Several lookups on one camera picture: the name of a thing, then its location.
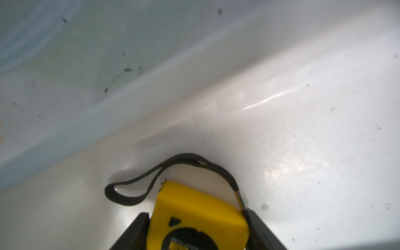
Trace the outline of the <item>yellow tape measure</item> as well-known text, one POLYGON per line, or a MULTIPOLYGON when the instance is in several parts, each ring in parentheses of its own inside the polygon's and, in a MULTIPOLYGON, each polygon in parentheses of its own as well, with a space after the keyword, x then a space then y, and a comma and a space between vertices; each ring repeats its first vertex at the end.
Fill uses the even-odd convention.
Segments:
MULTIPOLYGON (((173 156, 131 180, 108 184, 105 196, 120 205, 138 205, 150 194, 157 178, 174 165, 203 168, 217 173, 229 183, 235 196, 239 196, 238 185, 231 174, 204 157, 191 153, 173 156), (124 196, 115 189, 116 186, 136 183, 153 172, 157 174, 141 196, 124 196)), ((250 233, 243 211, 244 205, 237 209, 183 184, 164 180, 153 212, 149 214, 146 250, 244 250, 250 233)))

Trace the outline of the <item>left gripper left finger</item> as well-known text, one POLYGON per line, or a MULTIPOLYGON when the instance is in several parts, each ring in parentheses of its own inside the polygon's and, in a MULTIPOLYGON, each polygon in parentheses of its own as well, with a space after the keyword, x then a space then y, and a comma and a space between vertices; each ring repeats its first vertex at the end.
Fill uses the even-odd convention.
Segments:
POLYGON ((110 250, 146 250, 149 225, 149 213, 140 213, 110 250))

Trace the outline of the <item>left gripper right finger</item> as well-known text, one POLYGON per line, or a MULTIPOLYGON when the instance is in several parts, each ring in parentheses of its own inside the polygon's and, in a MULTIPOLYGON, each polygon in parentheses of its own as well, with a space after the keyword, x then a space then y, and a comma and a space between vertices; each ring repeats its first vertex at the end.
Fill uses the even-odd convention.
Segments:
POLYGON ((246 250, 287 250, 253 210, 246 209, 243 215, 250 233, 246 250))

